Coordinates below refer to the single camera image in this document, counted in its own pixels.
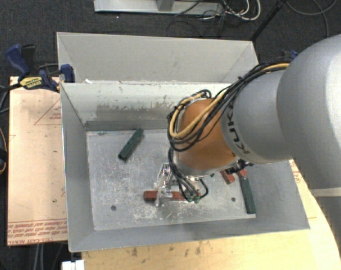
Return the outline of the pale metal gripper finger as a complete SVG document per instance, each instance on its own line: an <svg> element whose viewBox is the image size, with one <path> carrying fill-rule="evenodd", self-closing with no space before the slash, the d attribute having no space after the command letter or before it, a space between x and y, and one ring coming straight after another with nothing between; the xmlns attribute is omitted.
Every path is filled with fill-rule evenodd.
<svg viewBox="0 0 341 270"><path fill-rule="evenodd" d="M156 200L154 202L156 207L161 207L164 203L172 200L173 194L171 190L166 188L159 188L156 193Z"/></svg>
<svg viewBox="0 0 341 270"><path fill-rule="evenodd" d="M157 176L157 180L154 183L154 188L159 189L161 187L168 187L171 178L171 168L169 163L163 163Z"/></svg>

